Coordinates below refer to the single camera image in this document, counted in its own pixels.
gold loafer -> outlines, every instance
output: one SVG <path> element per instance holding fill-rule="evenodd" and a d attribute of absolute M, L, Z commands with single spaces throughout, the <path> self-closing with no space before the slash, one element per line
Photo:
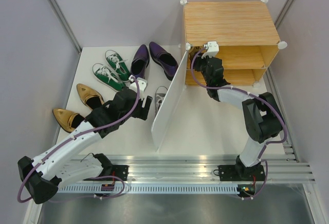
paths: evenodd
<path fill-rule="evenodd" d="M 74 129 L 77 128 L 78 125 L 80 125 L 80 123 L 84 120 L 84 117 L 82 117 L 79 113 L 74 113 L 73 111 L 62 108 L 54 108 L 52 113 L 61 128 L 68 133 L 73 132 Z"/>
<path fill-rule="evenodd" d="M 89 107 L 91 110 L 104 104 L 104 100 L 101 94 L 88 87 L 87 85 L 77 84 L 77 92 L 82 103 Z"/>

wooden shelf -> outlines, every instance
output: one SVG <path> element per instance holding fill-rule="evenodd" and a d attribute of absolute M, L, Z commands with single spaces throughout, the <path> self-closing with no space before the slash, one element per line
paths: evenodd
<path fill-rule="evenodd" d="M 206 84 L 201 72 L 195 71 L 194 74 L 200 83 Z M 252 85 L 255 82 L 253 70 L 224 70 L 224 78 L 233 85 Z M 185 83 L 187 85 L 197 85 L 190 70 L 186 72 Z"/>
<path fill-rule="evenodd" d="M 259 46 L 223 46 L 216 55 L 223 60 L 225 70 L 229 69 L 260 69 L 265 67 Z M 188 59 L 187 69 L 191 62 Z"/>
<path fill-rule="evenodd" d="M 184 6 L 187 42 L 202 46 L 275 45 L 280 41 L 264 3 L 190 2 Z"/>

gray sneaker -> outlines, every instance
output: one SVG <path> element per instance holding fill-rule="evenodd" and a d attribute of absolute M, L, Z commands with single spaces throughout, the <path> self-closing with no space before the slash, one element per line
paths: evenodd
<path fill-rule="evenodd" d="M 163 99 L 166 96 L 168 89 L 165 86 L 159 86 L 154 95 L 154 102 L 155 102 L 155 115 L 159 112 L 159 109 L 162 105 Z"/>

purple loafer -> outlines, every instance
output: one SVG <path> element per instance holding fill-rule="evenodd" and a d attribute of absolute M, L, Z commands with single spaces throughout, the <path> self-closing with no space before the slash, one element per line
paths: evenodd
<path fill-rule="evenodd" d="M 167 79 L 172 81 L 178 69 L 177 61 L 171 54 L 155 42 L 150 42 L 149 46 L 153 61 L 163 68 Z"/>
<path fill-rule="evenodd" d="M 135 78 L 145 79 L 145 70 L 150 63 L 150 56 L 148 48 L 145 44 L 141 45 L 137 50 L 132 66 L 130 68 L 130 73 Z"/>

